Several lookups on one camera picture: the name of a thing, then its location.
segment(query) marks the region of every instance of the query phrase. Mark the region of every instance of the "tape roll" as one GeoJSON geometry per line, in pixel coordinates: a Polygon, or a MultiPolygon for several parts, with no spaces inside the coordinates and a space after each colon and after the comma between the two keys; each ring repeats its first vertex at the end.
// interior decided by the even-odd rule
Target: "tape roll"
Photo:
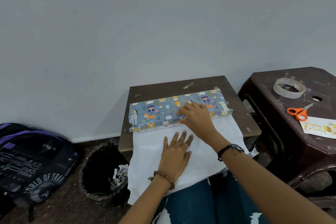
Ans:
{"type": "Polygon", "coordinates": [[[306,91],[306,87],[302,83],[300,83],[300,82],[298,82],[294,79],[280,78],[275,82],[275,84],[273,86],[273,90],[282,97],[294,99],[294,98],[301,97],[304,94],[304,92],[306,91]],[[285,89],[283,89],[279,86],[281,84],[286,84],[286,85],[293,86],[299,92],[287,91],[287,90],[285,90],[285,89]]]}

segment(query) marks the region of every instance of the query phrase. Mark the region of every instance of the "blue jeans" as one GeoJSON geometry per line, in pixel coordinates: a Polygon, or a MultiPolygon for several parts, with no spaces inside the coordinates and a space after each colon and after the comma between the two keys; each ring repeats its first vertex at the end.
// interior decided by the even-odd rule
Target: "blue jeans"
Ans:
{"type": "Polygon", "coordinates": [[[268,224],[229,172],[164,197],[152,224],[268,224]]]}

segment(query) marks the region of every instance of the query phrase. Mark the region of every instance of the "black thread bracelet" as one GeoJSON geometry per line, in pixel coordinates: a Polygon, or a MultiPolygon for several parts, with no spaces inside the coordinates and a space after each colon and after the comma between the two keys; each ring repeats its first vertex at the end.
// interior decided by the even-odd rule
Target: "black thread bracelet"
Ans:
{"type": "Polygon", "coordinates": [[[242,147],[240,147],[239,145],[237,144],[230,144],[228,146],[226,146],[225,148],[221,149],[219,152],[218,152],[218,160],[219,161],[222,161],[221,159],[221,156],[223,155],[223,153],[228,150],[228,149],[236,149],[237,151],[239,152],[245,152],[244,149],[242,147]]]}

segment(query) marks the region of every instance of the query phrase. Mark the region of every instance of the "left hand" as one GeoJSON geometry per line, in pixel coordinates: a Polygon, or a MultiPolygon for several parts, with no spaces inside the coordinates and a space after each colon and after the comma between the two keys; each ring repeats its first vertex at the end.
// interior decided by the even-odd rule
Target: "left hand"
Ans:
{"type": "Polygon", "coordinates": [[[180,139],[177,140],[179,133],[176,132],[169,146],[167,137],[163,141],[163,150],[158,171],[168,175],[174,183],[182,175],[191,156],[191,151],[186,151],[191,145],[194,135],[190,135],[188,140],[184,142],[186,135],[187,132],[183,131],[180,139]]]}

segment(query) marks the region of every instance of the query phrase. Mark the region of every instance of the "trash bin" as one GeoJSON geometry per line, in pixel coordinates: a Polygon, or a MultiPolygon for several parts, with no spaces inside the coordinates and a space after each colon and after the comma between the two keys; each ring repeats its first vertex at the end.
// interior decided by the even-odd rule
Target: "trash bin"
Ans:
{"type": "Polygon", "coordinates": [[[79,171],[79,186],[86,197],[102,207],[123,206],[129,197],[128,162],[118,151],[118,139],[94,148],[79,171]]]}

